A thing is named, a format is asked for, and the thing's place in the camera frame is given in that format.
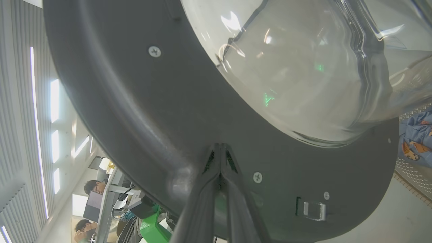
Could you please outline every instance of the perforated metal panel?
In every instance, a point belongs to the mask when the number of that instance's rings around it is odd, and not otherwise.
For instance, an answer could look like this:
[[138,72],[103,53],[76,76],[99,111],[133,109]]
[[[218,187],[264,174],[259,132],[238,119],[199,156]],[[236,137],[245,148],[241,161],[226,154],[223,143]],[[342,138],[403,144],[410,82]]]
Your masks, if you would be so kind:
[[[410,112],[399,116],[399,121],[406,120],[411,116],[424,112],[432,106],[432,103],[418,107]],[[396,159],[396,167],[394,169],[400,176],[403,177],[408,183],[419,190],[423,195],[432,201],[432,181],[423,175],[422,172],[415,168],[412,164],[408,163],[404,158]]]
[[397,158],[395,170],[429,199],[432,198],[432,181],[414,168],[410,163],[406,162],[402,158]]

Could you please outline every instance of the green light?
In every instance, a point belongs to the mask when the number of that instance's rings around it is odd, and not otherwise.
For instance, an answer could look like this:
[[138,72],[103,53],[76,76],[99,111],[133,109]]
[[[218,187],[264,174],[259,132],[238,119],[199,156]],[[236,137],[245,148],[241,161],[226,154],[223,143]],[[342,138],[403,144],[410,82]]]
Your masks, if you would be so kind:
[[322,65],[322,64],[316,64],[315,65],[315,69],[316,70],[318,70],[318,71],[321,71],[321,72],[324,72],[324,65]]
[[270,96],[270,95],[267,95],[267,93],[264,93],[264,105],[265,105],[266,107],[269,106],[269,101],[270,101],[270,100],[273,100],[273,99],[274,99],[273,96]]

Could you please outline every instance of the cable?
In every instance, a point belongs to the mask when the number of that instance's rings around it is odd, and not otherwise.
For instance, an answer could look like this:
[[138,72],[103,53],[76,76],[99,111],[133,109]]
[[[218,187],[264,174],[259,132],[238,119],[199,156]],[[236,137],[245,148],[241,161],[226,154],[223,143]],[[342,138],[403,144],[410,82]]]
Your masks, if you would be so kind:
[[[129,188],[128,190],[126,190],[119,198],[118,198],[118,200],[117,200],[117,202],[119,202],[119,201],[124,201],[125,199],[126,199],[126,197],[127,197],[127,193],[130,191],[130,190],[132,190],[133,189],[133,187],[131,187],[131,188]],[[117,213],[121,213],[120,214],[120,217],[115,217],[114,216],[114,212],[117,212]],[[112,208],[112,210],[111,210],[111,218],[113,219],[113,220],[116,220],[116,221],[120,221],[121,219],[122,219],[122,217],[125,215],[125,213],[126,212],[124,212],[124,211],[122,211],[121,209],[114,209],[114,208]]]

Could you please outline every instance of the black hair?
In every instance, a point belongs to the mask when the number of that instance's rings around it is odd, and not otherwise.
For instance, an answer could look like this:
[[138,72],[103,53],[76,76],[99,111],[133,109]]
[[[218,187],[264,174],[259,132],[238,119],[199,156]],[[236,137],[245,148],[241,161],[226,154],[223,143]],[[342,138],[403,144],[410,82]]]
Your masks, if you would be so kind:
[[93,191],[93,189],[96,186],[96,182],[100,182],[98,180],[89,180],[85,183],[84,185],[84,191],[86,192],[87,195],[90,195],[90,192]]
[[82,230],[87,224],[91,224],[87,219],[81,219],[75,226],[75,231]]

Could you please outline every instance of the wall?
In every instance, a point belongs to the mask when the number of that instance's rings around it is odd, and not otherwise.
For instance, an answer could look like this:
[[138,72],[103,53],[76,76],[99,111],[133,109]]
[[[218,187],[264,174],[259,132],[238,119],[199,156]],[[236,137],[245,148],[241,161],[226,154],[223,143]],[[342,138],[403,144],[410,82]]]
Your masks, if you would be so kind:
[[392,179],[377,209],[362,224],[320,243],[425,243],[432,239],[432,209]]
[[71,243],[70,238],[70,217],[72,215],[72,196],[67,200],[60,214],[55,221],[50,233],[45,238],[45,243]]
[[[82,174],[81,178],[77,182],[73,189],[73,194],[87,196],[84,192],[84,183],[88,180],[94,180],[96,178],[97,170],[86,169]],[[76,222],[81,220],[81,217],[75,217],[72,220],[72,195],[67,200],[67,203],[61,210],[54,222],[50,233],[46,236],[44,243],[73,243],[71,239],[71,229],[75,226]]]

